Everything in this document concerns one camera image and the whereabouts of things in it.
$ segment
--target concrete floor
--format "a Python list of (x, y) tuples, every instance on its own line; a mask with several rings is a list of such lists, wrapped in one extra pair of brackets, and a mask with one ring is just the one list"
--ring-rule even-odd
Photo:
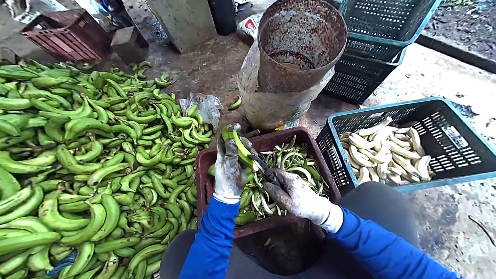
[[(225, 107), (238, 95), (236, 74), (249, 46), (235, 35), (219, 36), (198, 46), (185, 55), (165, 45), (157, 26), (151, 20), (142, 0), (125, 1), (132, 4), (130, 15), (150, 42), (148, 59), (155, 67), (149, 77), (168, 72), (177, 82), (169, 89), (180, 97), (190, 92), (217, 95)], [(19, 24), (5, 17), (0, 7), (0, 46), (9, 46), (20, 54), (38, 52), (28, 41), (15, 32)], [(469, 121), (493, 145), (496, 144), (496, 75), (461, 63), (455, 59), (413, 44), (400, 65), (364, 103), (376, 106), (429, 96), (442, 96), (463, 105), (472, 106), (479, 114)], [(325, 125), (327, 117), (335, 112), (358, 107), (343, 103), (323, 94), (312, 102), (302, 125), (314, 137)], [(221, 111), (221, 124), (233, 121), (246, 124), (243, 110)], [(410, 193), (422, 249), (434, 259), (453, 269), (465, 278), (495, 278), (496, 247), (488, 236), (468, 218), (482, 222), (493, 238), (496, 237), (496, 180), (482, 180)]]

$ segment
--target dark pants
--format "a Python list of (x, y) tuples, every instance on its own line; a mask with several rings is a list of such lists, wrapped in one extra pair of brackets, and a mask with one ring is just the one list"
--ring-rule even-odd
[[(419, 240), (415, 220), (408, 199), (390, 186), (377, 182), (366, 182), (339, 203), (343, 208), (357, 214), (365, 220), (372, 220), (386, 230), (403, 237), (415, 247)], [(177, 278), (186, 256), (194, 241), (195, 230), (187, 230), (171, 242), (164, 253), (160, 266), (160, 278)], [(226, 278), (371, 278), (351, 255), (337, 243), (327, 240), (322, 257), (308, 270), (291, 276), (275, 275), (256, 264), (237, 246), (231, 249)]]

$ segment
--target dirty glove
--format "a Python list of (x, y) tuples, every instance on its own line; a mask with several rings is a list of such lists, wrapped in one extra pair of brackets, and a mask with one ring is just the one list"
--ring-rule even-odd
[(215, 161), (214, 198), (225, 204), (236, 204), (245, 188), (246, 173), (238, 164), (238, 147), (234, 139), (224, 143), (217, 141), (217, 160)]
[(319, 196), (294, 173), (274, 169), (281, 188), (266, 182), (264, 189), (270, 197), (290, 213), (307, 218), (330, 233), (336, 233), (343, 224), (343, 211), (327, 198)]

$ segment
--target white plastic sheet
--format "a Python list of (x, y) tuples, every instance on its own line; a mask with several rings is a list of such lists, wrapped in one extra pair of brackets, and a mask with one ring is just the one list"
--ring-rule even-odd
[(187, 110), (194, 104), (198, 105), (196, 112), (203, 116), (204, 122), (212, 124), (215, 133), (217, 126), (219, 126), (219, 110), (223, 108), (220, 100), (214, 95), (193, 92), (189, 94), (189, 99), (179, 99), (179, 105), (181, 106), (183, 115), (186, 115)]

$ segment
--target person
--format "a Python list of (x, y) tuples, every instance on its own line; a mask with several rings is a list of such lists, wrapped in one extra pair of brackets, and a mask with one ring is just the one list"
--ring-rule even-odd
[(322, 227), (326, 247), (307, 270), (272, 274), (233, 246), (235, 217), (244, 188), (233, 140), (218, 143), (215, 193), (199, 231), (177, 236), (162, 258), (160, 278), (382, 278), (454, 279), (457, 275), (420, 251), (408, 201), (390, 186), (367, 182), (338, 205), (316, 194), (298, 175), (275, 170), (281, 183), (265, 190), (290, 213)]

